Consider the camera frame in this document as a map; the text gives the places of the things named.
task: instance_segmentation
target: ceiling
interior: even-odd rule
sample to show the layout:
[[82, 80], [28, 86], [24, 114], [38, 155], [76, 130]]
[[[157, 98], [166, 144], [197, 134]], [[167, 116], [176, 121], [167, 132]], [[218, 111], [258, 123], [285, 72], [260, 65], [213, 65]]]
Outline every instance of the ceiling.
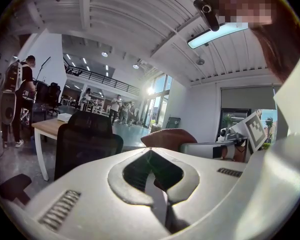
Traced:
[[92, 59], [88, 59], [88, 58], [84, 58], [85, 59], [85, 62], [83, 60], [83, 57], [78, 57], [78, 56], [75, 56], [75, 55], [72, 55], [72, 54], [68, 54], [70, 59], [68, 58], [67, 54], [63, 54], [63, 58], [66, 60], [66, 62], [70, 65], [70, 66], [74, 66], [77, 67], [77, 68], [82, 68], [82, 69], [85, 69], [85, 70], [88, 70], [87, 69], [87, 66], [89, 67], [89, 70], [91, 72], [95, 72], [95, 73], [98, 73], [100, 75], [103, 75], [103, 76], [107, 76], [106, 73], [108, 73], [108, 77], [112, 78], [114, 72], [115, 72], [115, 69], [113, 67], [110, 67], [108, 66], [108, 70], [106, 69], [106, 65], [104, 64], [101, 64], [97, 61], [94, 61]]
[[[187, 40], [208, 29], [193, 1], [25, 0], [8, 28], [14, 35], [47, 28], [51, 33], [72, 36], [74, 43], [63, 44], [63, 52], [73, 51], [80, 57], [88, 57], [91, 51], [92, 58], [107, 49], [120, 58], [109, 63], [111, 67], [140, 79], [147, 72], [131, 67], [138, 59], [148, 69], [160, 70], [186, 87], [270, 74], [260, 43], [249, 29], [191, 49]], [[205, 61], [203, 65], [196, 63], [199, 58]]]

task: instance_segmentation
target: wall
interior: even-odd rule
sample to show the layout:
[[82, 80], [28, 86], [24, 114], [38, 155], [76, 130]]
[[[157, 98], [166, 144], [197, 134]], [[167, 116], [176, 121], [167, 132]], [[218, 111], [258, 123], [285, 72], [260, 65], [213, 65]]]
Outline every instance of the wall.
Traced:
[[[180, 118], [184, 114], [186, 95], [186, 87], [178, 83], [176, 80], [172, 80], [169, 99], [166, 105], [164, 120], [162, 124], [163, 129], [166, 128], [167, 120], [169, 119], [169, 117]], [[183, 120], [181, 120], [179, 128], [182, 128], [183, 125], [184, 122]]]
[[20, 51], [18, 57], [21, 60], [26, 59], [29, 55], [35, 57], [36, 65], [32, 69], [32, 76], [35, 79], [39, 74], [42, 64], [51, 57], [43, 66], [37, 79], [48, 85], [57, 83], [60, 86], [61, 93], [63, 93], [67, 75], [63, 61], [62, 35], [48, 33], [47, 31], [33, 34], [26, 41], [24, 47], [26, 48]]
[[274, 76], [230, 79], [190, 89], [173, 81], [163, 125], [165, 127], [170, 115], [180, 117], [179, 128], [188, 131], [198, 142], [215, 142], [221, 112], [221, 88], [271, 84], [279, 84]]

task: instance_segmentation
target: chair backrest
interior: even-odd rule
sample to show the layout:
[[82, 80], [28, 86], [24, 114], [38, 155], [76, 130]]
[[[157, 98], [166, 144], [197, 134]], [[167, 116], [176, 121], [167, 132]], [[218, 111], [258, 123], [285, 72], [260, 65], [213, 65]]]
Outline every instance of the chair backrest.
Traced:
[[52, 82], [48, 88], [47, 102], [52, 105], [58, 102], [60, 93], [60, 86], [57, 83]]
[[108, 116], [101, 114], [77, 111], [70, 117], [68, 124], [80, 128], [91, 129], [102, 136], [112, 135], [111, 119]]
[[123, 139], [116, 134], [102, 136], [69, 123], [61, 125], [57, 135], [54, 180], [80, 165], [121, 153], [123, 145]]

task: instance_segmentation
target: wooden desk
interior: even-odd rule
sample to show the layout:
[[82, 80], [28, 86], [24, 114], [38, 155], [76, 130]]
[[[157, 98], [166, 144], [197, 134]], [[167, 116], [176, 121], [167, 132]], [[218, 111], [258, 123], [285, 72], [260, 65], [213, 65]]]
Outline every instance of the wooden desk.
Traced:
[[57, 120], [56, 118], [46, 120], [46, 121], [41, 121], [41, 122], [35, 122], [32, 124], [32, 127], [34, 128], [34, 141], [35, 141], [36, 155], [38, 157], [38, 162], [39, 162], [43, 179], [45, 181], [48, 181], [49, 177], [48, 177], [44, 157], [42, 154], [41, 135], [56, 140], [58, 136], [59, 127], [62, 126], [63, 124], [66, 124], [66, 122]]

